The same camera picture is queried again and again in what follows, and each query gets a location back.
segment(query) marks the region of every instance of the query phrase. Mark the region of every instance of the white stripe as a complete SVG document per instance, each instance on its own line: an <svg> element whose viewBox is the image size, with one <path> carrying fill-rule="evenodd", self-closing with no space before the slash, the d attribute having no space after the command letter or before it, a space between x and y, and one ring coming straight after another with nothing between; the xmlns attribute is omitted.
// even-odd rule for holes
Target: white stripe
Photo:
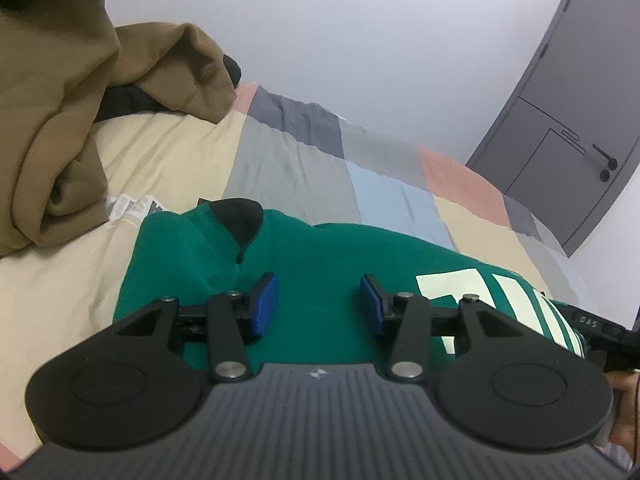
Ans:
<svg viewBox="0 0 640 480"><path fill-rule="evenodd" d="M549 307L551 307L558 313L558 316L560 316L562 323L564 323L564 328L569 334L569 339L571 340L571 344L574 346L574 353L579 355L580 357L584 357L582 355L582 350L580 350L581 348L580 341L578 341L578 336L575 335L574 329L569 326L569 324L566 322L566 319L562 317L562 314L558 312L558 310L556 309L553 303L551 303L549 300L546 300L546 302L549 304Z"/></svg>
<svg viewBox="0 0 640 480"><path fill-rule="evenodd" d="M554 339L556 343L560 346L566 348L566 343L564 342L564 335L562 335L562 330L560 329L560 325L558 324L558 320L556 316L551 312L546 300L542 294L540 294L537 290L533 290L533 294L538 300L538 304L540 306L540 310L542 310L542 315L545 317L546 324L549 326L549 332L551 332L551 337Z"/></svg>
<svg viewBox="0 0 640 480"><path fill-rule="evenodd" d="M442 272L440 274L424 274L416 276L420 293L430 300L452 296L456 303L459 303L463 294L477 294L480 301L495 308L494 298L492 298L484 279L477 269L462 269L452 272ZM455 354L453 338L443 336L442 343L447 354Z"/></svg>
<svg viewBox="0 0 640 480"><path fill-rule="evenodd" d="M533 308L527 293L522 286L513 278L494 274L495 281L502 287L504 295L507 297L516 319L524 326L535 330L539 334L545 335L542 325L538 319L538 313Z"/></svg>

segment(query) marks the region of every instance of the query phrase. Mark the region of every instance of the green shirt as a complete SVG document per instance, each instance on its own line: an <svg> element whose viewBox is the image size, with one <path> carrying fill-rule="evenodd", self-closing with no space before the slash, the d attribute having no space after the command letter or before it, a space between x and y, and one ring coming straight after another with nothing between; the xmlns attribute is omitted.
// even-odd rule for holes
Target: green shirt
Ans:
<svg viewBox="0 0 640 480"><path fill-rule="evenodd" d="M370 334L358 307L360 278L371 273L390 294L422 294L434 306L455 308L463 294L478 294L584 356L580 340L553 304L514 272L380 228L310 226L260 208L263 214L242 259L240 245L207 203L182 215L148 216L114 320L159 296L176 296L187 305L226 290L249 291L271 271L279 280L278 303L266 334L247 347L254 369L264 362L379 362L388 349ZM441 367L454 358L452 338L432 337L431 351L434 367ZM195 367L206 367L204 346L191 344L184 356Z"/></svg>

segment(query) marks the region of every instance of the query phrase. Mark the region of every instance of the ribbed plastic surface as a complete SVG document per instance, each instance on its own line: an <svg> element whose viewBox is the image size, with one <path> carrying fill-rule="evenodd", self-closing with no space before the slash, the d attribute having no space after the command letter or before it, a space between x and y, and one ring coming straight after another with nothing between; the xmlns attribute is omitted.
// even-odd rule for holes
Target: ribbed plastic surface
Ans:
<svg viewBox="0 0 640 480"><path fill-rule="evenodd" d="M494 449L452 427L417 386L372 365L264 365L214 388L148 446L84 453L48 444L16 480L618 480L590 446L546 456Z"/></svg>

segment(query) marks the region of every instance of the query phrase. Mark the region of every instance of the bed sheet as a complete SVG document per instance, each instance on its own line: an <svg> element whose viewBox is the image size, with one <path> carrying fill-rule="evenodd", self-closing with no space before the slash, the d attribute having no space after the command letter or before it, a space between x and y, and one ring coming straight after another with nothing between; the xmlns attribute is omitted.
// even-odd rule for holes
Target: bed sheet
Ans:
<svg viewBox="0 0 640 480"><path fill-rule="evenodd" d="M596 312L554 236L450 158L375 134L317 104L241 84L220 124L171 113L94 125L109 222L58 248L0 260L0 466L39 440L24 387L48 359L111 322L138 229L158 210L246 197L310 224L412 235L517 272L548 298Z"/></svg>

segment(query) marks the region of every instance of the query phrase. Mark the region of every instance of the brown fabric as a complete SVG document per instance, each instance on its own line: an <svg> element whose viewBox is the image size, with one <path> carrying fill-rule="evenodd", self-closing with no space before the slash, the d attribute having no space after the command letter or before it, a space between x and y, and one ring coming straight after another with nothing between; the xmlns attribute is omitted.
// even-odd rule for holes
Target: brown fabric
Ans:
<svg viewBox="0 0 640 480"><path fill-rule="evenodd" d="M107 86L217 123L236 97L222 58L194 25L114 29L104 0L0 0L0 255L106 220L88 132Z"/></svg>

